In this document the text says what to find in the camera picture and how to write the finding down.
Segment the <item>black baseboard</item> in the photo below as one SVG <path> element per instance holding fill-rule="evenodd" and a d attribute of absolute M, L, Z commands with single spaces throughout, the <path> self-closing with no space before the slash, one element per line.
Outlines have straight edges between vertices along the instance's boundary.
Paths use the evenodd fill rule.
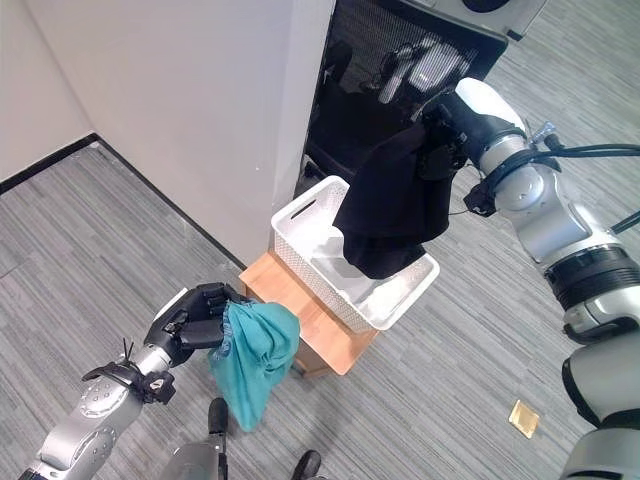
<path fill-rule="evenodd" d="M 68 157 L 72 153 L 77 152 L 78 150 L 91 145 L 93 142 L 100 142 L 100 144 L 106 148 L 111 155 L 116 157 L 122 164 L 127 167 L 142 183 L 144 183 L 147 187 L 149 187 L 153 192 L 158 195 L 167 205 L 169 205 L 178 215 L 180 215 L 189 225 L 195 228 L 200 235 L 205 237 L 210 243 L 212 243 L 218 250 L 224 253 L 229 260 L 231 260 L 238 268 L 241 270 L 245 270 L 247 266 L 242 263 L 235 255 L 233 255 L 229 250 L 227 250 L 220 242 L 218 242 L 215 238 L 213 238 L 209 233 L 207 233 L 200 225 L 198 225 L 189 215 L 187 215 L 180 207 L 178 207 L 175 203 L 173 203 L 164 193 L 162 193 L 158 188 L 153 185 L 147 178 L 142 175 L 136 168 L 131 165 L 126 159 L 122 157 L 107 141 L 105 141 L 100 135 L 97 133 L 90 133 L 86 137 L 78 140 L 77 142 L 72 143 L 71 145 L 67 145 L 64 148 L 61 148 L 55 153 L 48 155 L 42 160 L 34 163 L 29 168 L 17 173 L 16 175 L 9 177 L 8 179 L 0 182 L 0 195 L 11 190 L 15 186 L 24 182 L 25 180 L 30 179 L 37 173 L 49 168 L 50 166 L 56 164 L 63 158 Z"/>
<path fill-rule="evenodd" d="M 57 152 L 52 153 L 51 155 L 47 155 L 42 160 L 37 161 L 30 167 L 22 170 L 21 172 L 16 173 L 15 175 L 7 178 L 0 182 L 0 195 L 5 192 L 8 192 L 13 187 L 20 185 L 25 180 L 29 180 L 31 177 L 40 173 L 41 171 L 49 168 L 52 165 L 55 165 L 63 158 L 68 157 L 72 153 L 77 152 L 81 148 L 86 147 L 87 145 L 91 145 L 93 142 L 98 141 L 100 138 L 96 133 L 90 133 L 84 138 L 73 142 L 71 145 L 67 145 L 66 147 L 62 147 Z"/>

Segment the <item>white laundry basket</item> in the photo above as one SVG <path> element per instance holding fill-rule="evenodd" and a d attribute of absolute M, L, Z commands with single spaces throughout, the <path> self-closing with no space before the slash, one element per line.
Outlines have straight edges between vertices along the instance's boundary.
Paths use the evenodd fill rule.
<path fill-rule="evenodd" d="M 344 237 L 333 227 L 349 185 L 331 176 L 271 219 L 276 254 L 349 328 L 386 330 L 424 293 L 440 272 L 425 254 L 384 280 L 372 280 L 342 255 Z"/>

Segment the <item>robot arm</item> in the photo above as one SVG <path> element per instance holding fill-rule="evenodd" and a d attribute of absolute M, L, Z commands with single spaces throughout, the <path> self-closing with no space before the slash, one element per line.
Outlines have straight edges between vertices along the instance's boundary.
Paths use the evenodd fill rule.
<path fill-rule="evenodd" d="M 469 210 L 497 210 L 511 221 L 565 310 L 565 332 L 588 345 L 564 362 L 562 376 L 578 412 L 598 430 L 578 442 L 562 478 L 637 478 L 640 268 L 611 231 L 566 196 L 559 165 L 546 155 L 570 150 L 557 137 L 548 142 L 551 152 L 538 155 L 522 120 L 478 80 L 461 80 L 432 105 L 427 121 L 450 127 L 486 176 L 465 198 Z"/>
<path fill-rule="evenodd" d="M 222 344 L 222 314 L 228 300 L 246 299 L 222 283 L 178 293 L 158 313 L 144 347 L 133 358 L 125 351 L 117 362 L 83 377 L 92 382 L 80 402 L 49 433 L 20 480 L 92 478 L 143 404 L 166 404 L 171 399 L 175 389 L 168 370 L 184 363 L 196 349 Z"/>

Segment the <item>teal shirt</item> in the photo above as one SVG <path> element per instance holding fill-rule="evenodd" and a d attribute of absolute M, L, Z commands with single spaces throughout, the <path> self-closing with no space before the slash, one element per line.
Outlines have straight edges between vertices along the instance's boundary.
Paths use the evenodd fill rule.
<path fill-rule="evenodd" d="M 277 303 L 229 302 L 224 315 L 232 330 L 231 351 L 219 360 L 209 352 L 209 370 L 247 432 L 258 425 L 271 389 L 291 368 L 300 322 Z"/>

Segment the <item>black cable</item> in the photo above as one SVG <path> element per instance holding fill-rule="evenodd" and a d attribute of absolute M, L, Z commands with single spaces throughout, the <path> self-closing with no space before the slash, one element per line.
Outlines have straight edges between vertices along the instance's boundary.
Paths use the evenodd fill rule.
<path fill-rule="evenodd" d="M 103 376 L 103 377 L 107 377 L 107 378 L 113 380 L 114 382 L 116 382 L 117 384 L 123 386 L 126 389 L 130 390 L 130 389 L 134 388 L 132 383 L 125 382 L 120 377 L 118 377 L 117 375 L 114 375 L 111 372 L 102 371 L 102 372 L 100 372 L 100 375 Z"/>
<path fill-rule="evenodd" d="M 566 158 L 587 158 L 587 157 L 640 157 L 640 150 L 601 150 L 601 151 L 584 151 L 584 152 L 566 152 L 564 150 L 554 150 L 546 157 L 566 157 Z"/>
<path fill-rule="evenodd" d="M 633 143 L 601 143 L 597 145 L 585 145 L 582 147 L 570 147 L 565 150 L 570 150 L 574 152 L 581 152 L 584 150 L 640 150 L 640 145 L 636 145 Z"/>
<path fill-rule="evenodd" d="M 463 165 L 462 168 L 460 168 L 460 170 L 462 170 L 465 167 L 474 167 L 476 169 L 476 173 L 478 174 L 478 180 L 482 181 L 482 172 L 478 169 L 478 167 L 476 167 L 473 162 L 471 163 L 467 163 L 466 165 Z M 467 208 L 466 210 L 461 210 L 460 212 L 453 212 L 450 213 L 449 216 L 453 217 L 454 215 L 462 215 L 463 213 L 468 213 L 469 209 Z"/>
<path fill-rule="evenodd" d="M 633 227 L 634 225 L 637 225 L 638 223 L 640 223 L 640 210 L 629 215 L 627 218 L 620 220 L 613 227 L 611 227 L 611 231 L 617 235 Z"/>

